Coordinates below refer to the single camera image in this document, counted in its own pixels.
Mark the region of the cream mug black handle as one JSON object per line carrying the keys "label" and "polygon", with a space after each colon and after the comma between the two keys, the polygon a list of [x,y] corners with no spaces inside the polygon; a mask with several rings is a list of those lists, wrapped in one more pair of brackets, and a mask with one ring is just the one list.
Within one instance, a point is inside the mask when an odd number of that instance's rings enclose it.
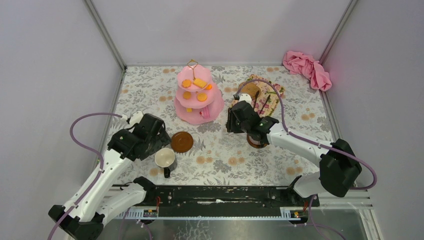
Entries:
{"label": "cream mug black handle", "polygon": [[157,151],[154,155],[154,162],[158,167],[163,169],[165,178],[170,178],[171,172],[178,166],[176,154],[171,148],[162,148]]}

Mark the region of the floral rectangular serving tray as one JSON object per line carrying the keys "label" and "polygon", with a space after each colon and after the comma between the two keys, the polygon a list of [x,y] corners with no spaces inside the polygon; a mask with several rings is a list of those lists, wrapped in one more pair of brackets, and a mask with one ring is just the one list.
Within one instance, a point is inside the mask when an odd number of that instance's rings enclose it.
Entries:
{"label": "floral rectangular serving tray", "polygon": [[250,74],[245,80],[233,79],[223,84],[224,110],[227,111],[238,101],[234,99],[239,88],[245,84],[240,94],[251,97],[251,106],[260,117],[274,117],[281,119],[280,99],[284,98],[285,88],[276,82],[257,74]]}

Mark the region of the pink cake slice toy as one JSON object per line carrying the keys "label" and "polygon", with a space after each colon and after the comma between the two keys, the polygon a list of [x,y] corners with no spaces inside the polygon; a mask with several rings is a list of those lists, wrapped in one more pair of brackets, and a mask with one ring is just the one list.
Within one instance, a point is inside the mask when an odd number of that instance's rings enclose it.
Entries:
{"label": "pink cake slice toy", "polygon": [[210,118],[210,112],[209,112],[209,110],[207,109],[207,108],[203,108],[200,112],[199,112],[199,114],[200,114],[200,116],[203,118],[203,119],[209,119]]}

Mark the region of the small orange cookie toy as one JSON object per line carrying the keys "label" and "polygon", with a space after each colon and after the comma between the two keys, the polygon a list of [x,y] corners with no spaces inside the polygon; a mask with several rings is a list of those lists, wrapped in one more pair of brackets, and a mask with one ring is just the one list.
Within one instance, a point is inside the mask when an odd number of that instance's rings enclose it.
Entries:
{"label": "small orange cookie toy", "polygon": [[196,98],[199,102],[205,102],[208,99],[208,95],[206,93],[198,93]]}

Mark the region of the round orange cookie toy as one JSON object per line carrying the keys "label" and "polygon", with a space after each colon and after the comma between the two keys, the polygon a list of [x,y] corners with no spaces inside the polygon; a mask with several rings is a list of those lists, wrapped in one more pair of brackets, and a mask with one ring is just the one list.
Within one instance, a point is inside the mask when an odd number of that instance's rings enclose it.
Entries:
{"label": "round orange cookie toy", "polygon": [[185,100],[189,100],[192,97],[192,93],[189,91],[185,91],[182,95]]}

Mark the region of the orange flower cookie toy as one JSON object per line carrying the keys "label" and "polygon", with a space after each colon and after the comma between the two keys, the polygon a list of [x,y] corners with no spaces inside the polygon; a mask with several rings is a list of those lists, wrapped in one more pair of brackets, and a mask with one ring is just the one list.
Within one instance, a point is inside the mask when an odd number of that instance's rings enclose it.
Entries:
{"label": "orange flower cookie toy", "polygon": [[185,79],[181,83],[181,86],[183,88],[189,88],[191,85],[192,85],[192,81],[190,79]]}

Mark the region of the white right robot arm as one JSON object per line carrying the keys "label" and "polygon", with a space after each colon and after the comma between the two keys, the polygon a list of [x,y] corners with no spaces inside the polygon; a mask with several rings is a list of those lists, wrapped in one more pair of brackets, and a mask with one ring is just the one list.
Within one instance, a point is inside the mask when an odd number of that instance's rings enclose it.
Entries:
{"label": "white right robot arm", "polygon": [[354,160],[350,145],[342,139],[336,142],[290,130],[283,123],[269,116],[261,117],[246,101],[239,101],[228,109],[226,129],[229,133],[245,133],[254,148],[268,145],[280,147],[315,164],[319,171],[297,177],[287,191],[287,201],[293,206],[301,205],[314,194],[329,193],[343,198],[353,187],[362,172]]}

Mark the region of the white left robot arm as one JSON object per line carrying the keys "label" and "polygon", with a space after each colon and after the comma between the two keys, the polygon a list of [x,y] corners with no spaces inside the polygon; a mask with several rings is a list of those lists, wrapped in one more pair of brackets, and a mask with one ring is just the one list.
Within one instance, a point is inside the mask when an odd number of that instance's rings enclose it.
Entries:
{"label": "white left robot arm", "polygon": [[49,210],[48,215],[55,222],[49,240],[57,228],[75,240],[95,240],[106,224],[125,210],[139,203],[148,206],[154,202],[156,186],[142,176],[118,195],[103,201],[117,178],[134,161],[143,161],[171,143],[165,122],[157,116],[137,111],[131,116],[121,115],[120,119],[127,126],[112,135],[104,153],[76,142],[96,153],[99,163],[66,203],[53,205]]}

